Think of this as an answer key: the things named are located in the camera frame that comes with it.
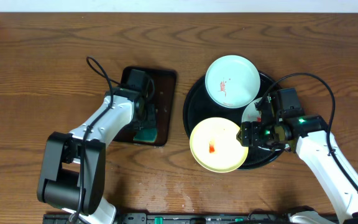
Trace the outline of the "green and yellow sponge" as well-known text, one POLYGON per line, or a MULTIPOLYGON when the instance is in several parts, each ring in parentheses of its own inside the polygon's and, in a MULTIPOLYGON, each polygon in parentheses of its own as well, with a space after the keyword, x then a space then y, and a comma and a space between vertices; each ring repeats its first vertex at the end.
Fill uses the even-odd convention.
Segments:
POLYGON ((157 128, 141 129, 133 137, 133 141, 153 143, 157 139, 157 128))

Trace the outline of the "yellow plate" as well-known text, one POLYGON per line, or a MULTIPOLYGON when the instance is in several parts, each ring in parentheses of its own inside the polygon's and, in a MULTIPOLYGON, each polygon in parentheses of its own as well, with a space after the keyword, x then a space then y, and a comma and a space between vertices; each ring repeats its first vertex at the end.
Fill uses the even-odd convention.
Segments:
POLYGON ((249 148, 237 140, 240 127, 225 118, 199 122, 190 135, 190 150, 199 165, 213 172, 226 173, 245 162, 249 148))

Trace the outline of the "green plate with big stain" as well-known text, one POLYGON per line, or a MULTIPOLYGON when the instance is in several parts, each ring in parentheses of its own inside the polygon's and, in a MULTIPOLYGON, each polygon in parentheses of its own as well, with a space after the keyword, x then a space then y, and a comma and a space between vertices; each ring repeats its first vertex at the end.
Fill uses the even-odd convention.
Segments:
POLYGON ((209 97, 225 108, 241 108, 253 101, 260 89, 260 75, 255 65, 239 55, 216 59, 204 79, 209 97))

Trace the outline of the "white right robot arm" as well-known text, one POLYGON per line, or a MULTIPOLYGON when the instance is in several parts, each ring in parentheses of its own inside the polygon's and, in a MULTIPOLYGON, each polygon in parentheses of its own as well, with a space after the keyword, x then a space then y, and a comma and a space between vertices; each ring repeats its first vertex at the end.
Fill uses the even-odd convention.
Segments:
POLYGON ((322 117, 301 108, 275 111, 249 104, 237 140, 251 149, 294 152, 317 178, 339 223, 358 223, 358 174, 327 127, 322 117))

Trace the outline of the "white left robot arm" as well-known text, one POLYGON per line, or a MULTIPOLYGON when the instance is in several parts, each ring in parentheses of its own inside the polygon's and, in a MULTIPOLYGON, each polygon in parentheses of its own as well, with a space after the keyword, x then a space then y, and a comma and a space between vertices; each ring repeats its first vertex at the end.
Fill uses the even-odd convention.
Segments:
POLYGON ((113 223, 116 208, 103 196, 106 149, 125 126, 147 119, 155 119, 155 105, 137 92, 107 93, 82 125, 48 137, 37 199, 69 212, 69 223, 113 223))

